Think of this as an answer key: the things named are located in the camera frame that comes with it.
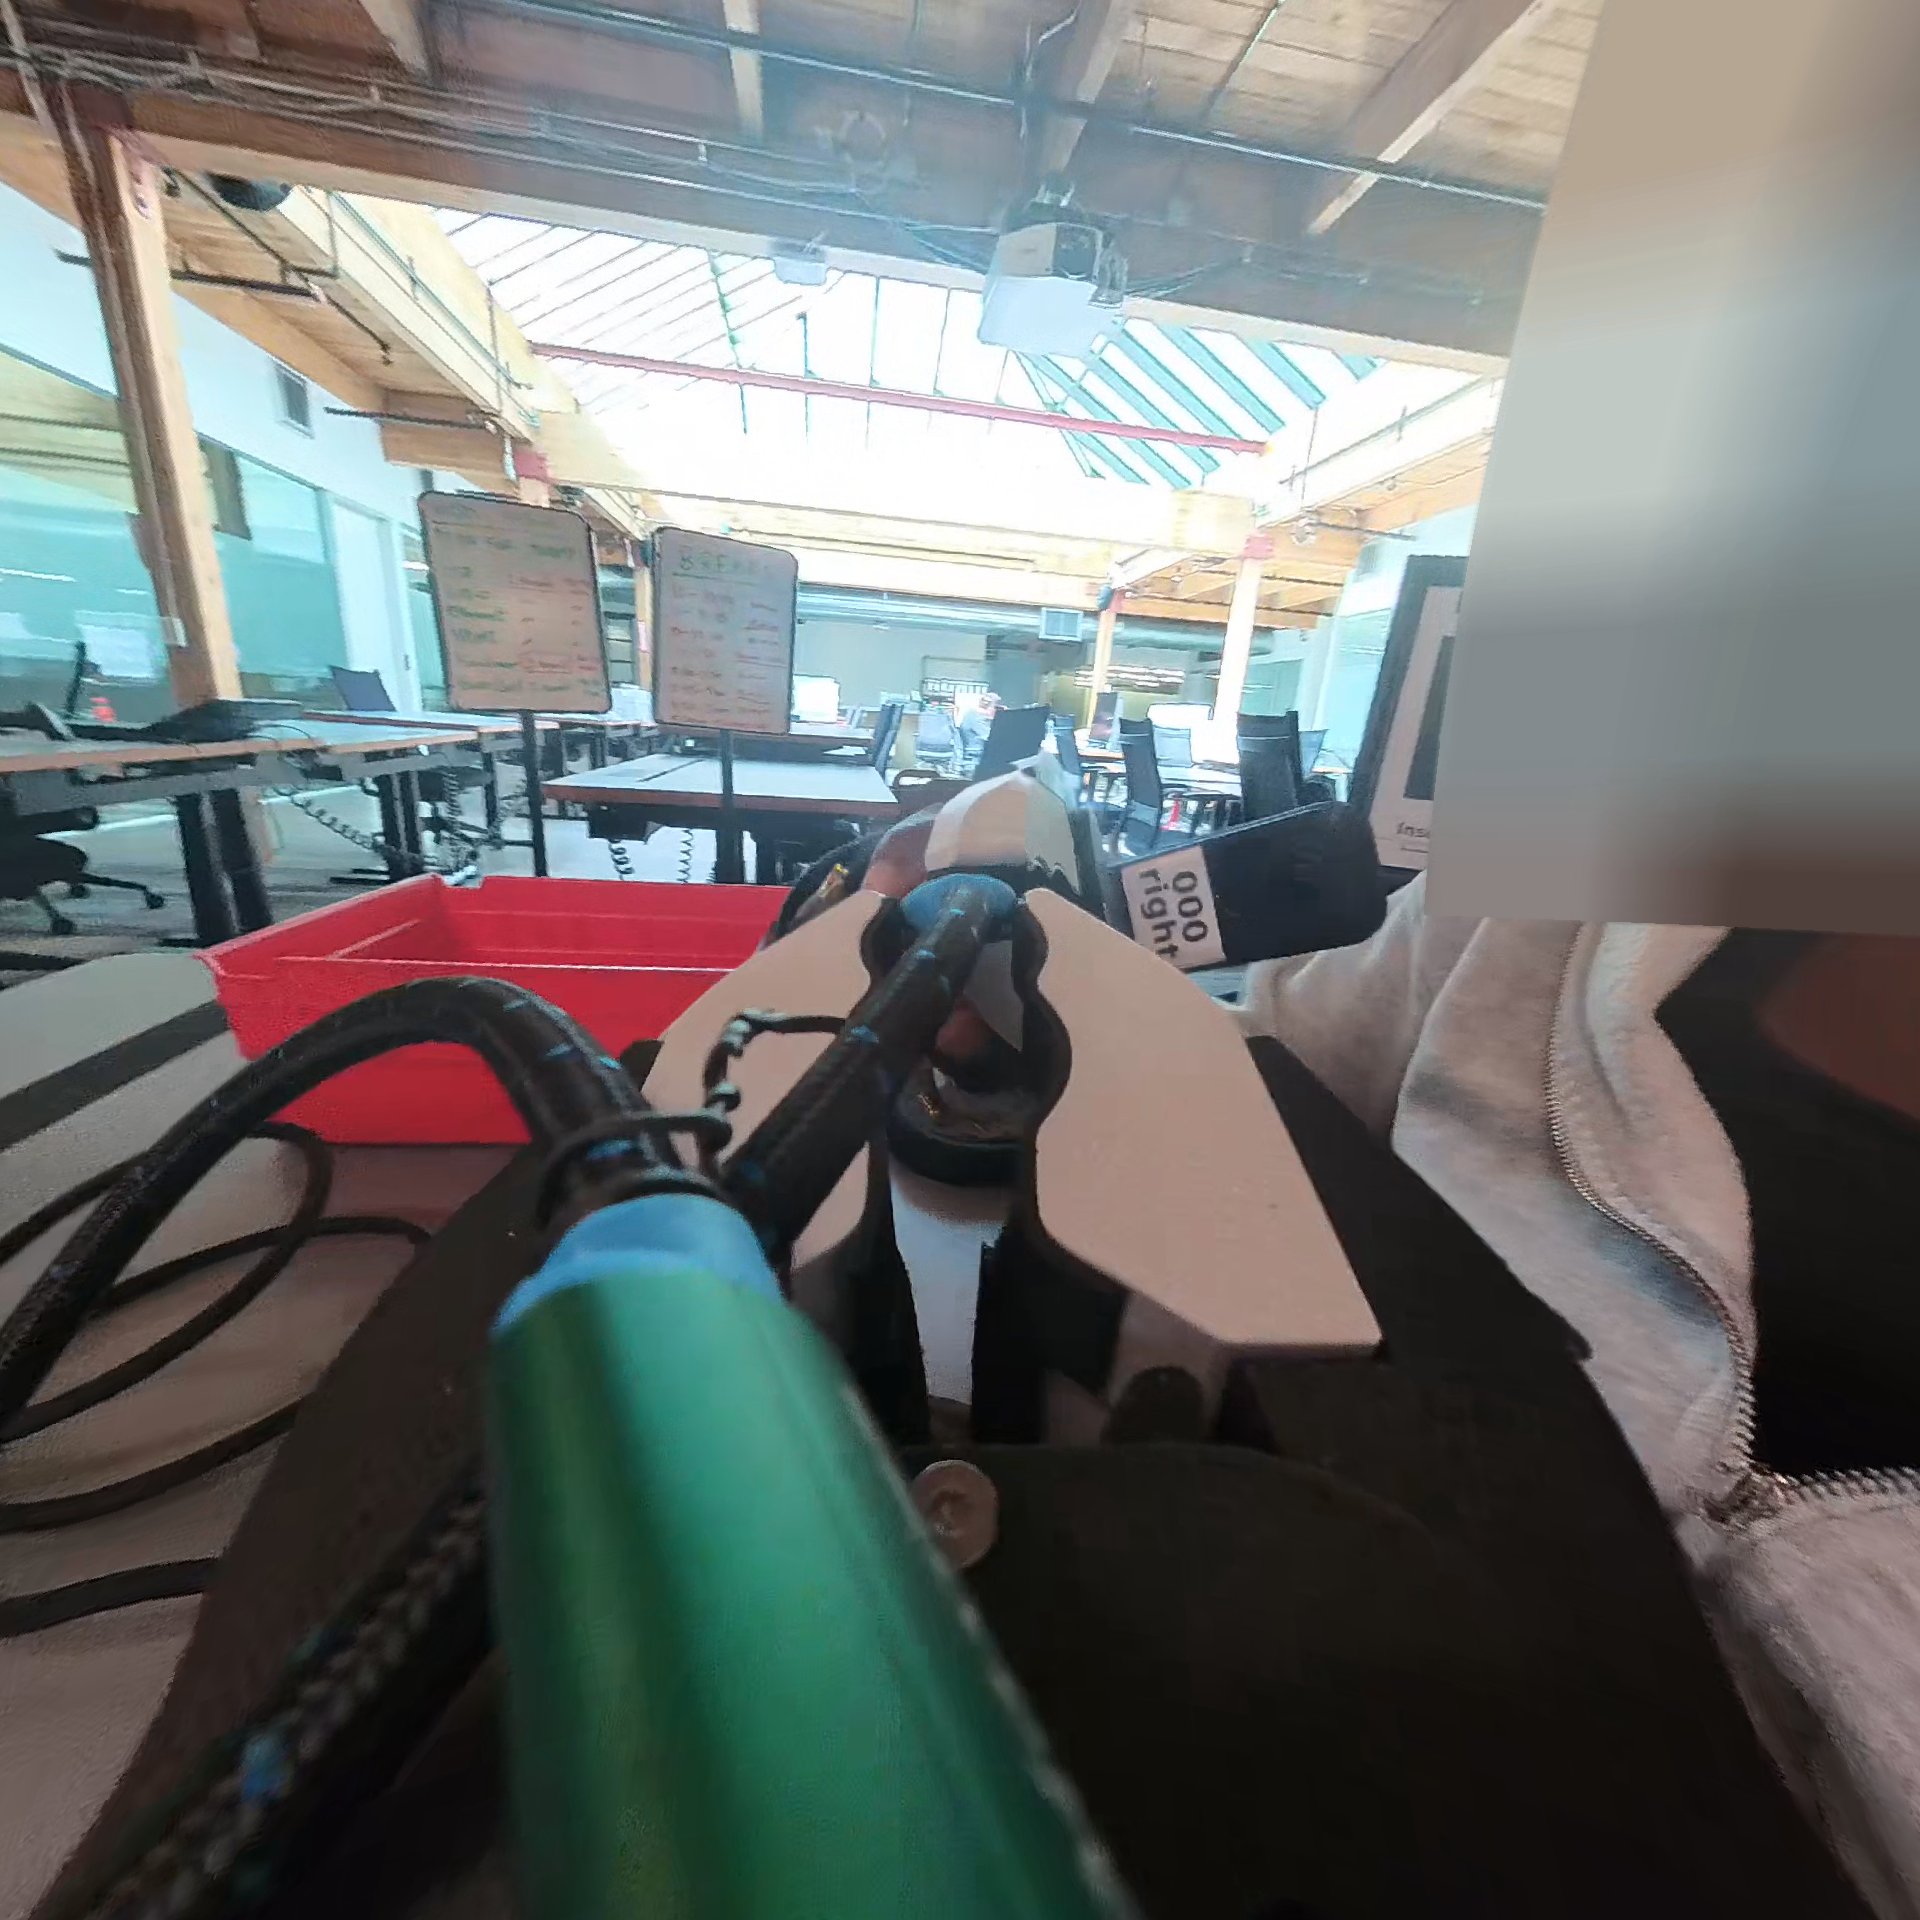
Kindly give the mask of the white ceiling projector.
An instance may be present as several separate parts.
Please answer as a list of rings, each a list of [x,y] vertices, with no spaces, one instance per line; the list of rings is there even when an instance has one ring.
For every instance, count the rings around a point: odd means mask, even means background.
[[[975,337],[1003,351],[1091,358],[1119,317],[1128,262],[1098,224],[1045,208],[999,236]]]

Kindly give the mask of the wooden top office desk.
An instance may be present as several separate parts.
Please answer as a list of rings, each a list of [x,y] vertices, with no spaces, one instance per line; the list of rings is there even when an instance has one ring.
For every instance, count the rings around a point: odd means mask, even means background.
[[[653,829],[706,832],[712,877],[748,882],[775,860],[768,847],[826,845],[829,825],[892,825],[901,804],[882,772],[856,760],[646,754],[543,784],[543,797],[578,809],[608,842]]]
[[[118,735],[45,734],[27,712],[5,724],[5,789],[27,814],[96,807],[164,809],[174,822],[191,946],[271,922],[246,800],[282,800],[360,847],[348,882],[432,872],[466,877],[476,850],[506,847],[500,760],[523,726],[499,718],[408,720],[396,712],[271,718],[251,734],[183,735],[178,726]]]

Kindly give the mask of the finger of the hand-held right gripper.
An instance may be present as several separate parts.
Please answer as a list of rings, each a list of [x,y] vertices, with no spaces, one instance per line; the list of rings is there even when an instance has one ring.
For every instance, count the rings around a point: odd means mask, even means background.
[[[973,781],[933,815],[925,879],[983,877],[1014,896],[1046,890],[1084,901],[1084,832],[1072,790],[1051,758]]]

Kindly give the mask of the handwritten whiteboard sign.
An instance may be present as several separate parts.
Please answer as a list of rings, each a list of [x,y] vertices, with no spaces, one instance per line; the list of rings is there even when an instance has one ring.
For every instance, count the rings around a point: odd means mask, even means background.
[[[799,561],[751,543],[660,525],[651,543],[653,712],[668,732],[790,732]]]
[[[611,712],[588,519],[472,490],[422,490],[415,509],[447,709]]]

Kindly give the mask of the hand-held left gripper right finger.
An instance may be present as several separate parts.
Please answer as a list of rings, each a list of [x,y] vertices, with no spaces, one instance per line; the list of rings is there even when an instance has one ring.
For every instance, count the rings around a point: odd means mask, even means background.
[[[1362,1357],[1380,1325],[1235,1020],[1056,896],[1014,978],[1039,1093],[1014,1200],[1046,1357]]]

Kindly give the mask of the braided hdmi cable green plugs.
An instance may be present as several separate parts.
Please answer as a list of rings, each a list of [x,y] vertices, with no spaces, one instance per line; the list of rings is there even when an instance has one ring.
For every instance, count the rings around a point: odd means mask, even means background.
[[[531,990],[372,991],[5,1237],[11,1256],[91,1202],[5,1321],[11,1418],[202,1176],[340,1072],[466,1049],[543,1151],[548,1242],[486,1334],[485,1456],[42,1916],[268,1913],[486,1646],[523,1916],[1135,1916],[848,1365],[781,1290],[1018,908],[983,877],[885,903],[848,1017],[735,1015],[692,1111],[651,1109]],[[827,1047],[728,1146],[764,1036]]]

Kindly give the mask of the black office chair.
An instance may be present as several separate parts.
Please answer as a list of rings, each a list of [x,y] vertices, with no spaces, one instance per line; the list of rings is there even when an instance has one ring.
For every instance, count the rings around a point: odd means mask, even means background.
[[[1188,842],[1192,821],[1184,810],[1181,796],[1168,792],[1152,724],[1122,718],[1118,740],[1125,797],[1115,828],[1115,850],[1142,857]]]
[[[163,909],[164,896],[140,879],[118,879],[98,872],[90,854],[66,839],[64,832],[91,832],[100,822],[96,807],[64,807],[27,814],[5,789],[2,797],[2,898],[34,904],[55,936],[77,932],[74,919],[48,896],[62,886],[66,896],[84,898],[108,889],[142,898],[149,909]]]
[[[1236,716],[1238,810],[1253,825],[1306,807],[1303,732],[1296,710]]]

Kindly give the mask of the person's grey zip hoodie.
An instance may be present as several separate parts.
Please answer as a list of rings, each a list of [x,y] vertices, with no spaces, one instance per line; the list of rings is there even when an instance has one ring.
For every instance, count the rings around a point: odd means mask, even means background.
[[[1915,1916],[1915,941],[1423,890],[1242,1028],[1580,1334],[1792,1796]]]

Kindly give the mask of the framed white poster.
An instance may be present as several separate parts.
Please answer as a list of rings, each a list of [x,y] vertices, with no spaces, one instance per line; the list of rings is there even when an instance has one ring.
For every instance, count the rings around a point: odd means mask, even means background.
[[[1350,768],[1348,801],[1368,825],[1391,889],[1423,872],[1428,860],[1438,737],[1464,580],[1464,558],[1405,561]]]

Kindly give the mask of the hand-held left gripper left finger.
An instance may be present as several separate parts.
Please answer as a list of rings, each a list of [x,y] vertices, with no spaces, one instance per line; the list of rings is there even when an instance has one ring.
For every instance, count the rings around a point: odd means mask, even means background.
[[[856,894],[756,951],[712,982],[668,1025],[655,1056],[655,1109],[687,1113],[703,1104],[703,1068],[723,1028],[740,1013],[832,1017],[842,1024],[872,978],[861,952],[879,898]],[[733,1065],[740,1089],[728,1146],[744,1145],[775,1104],[827,1047],[827,1036],[764,1036]],[[877,1200],[882,1156],[863,1146],[822,1200],[789,1260],[790,1298],[811,1321],[852,1321],[856,1268],[877,1230],[893,1222]]]

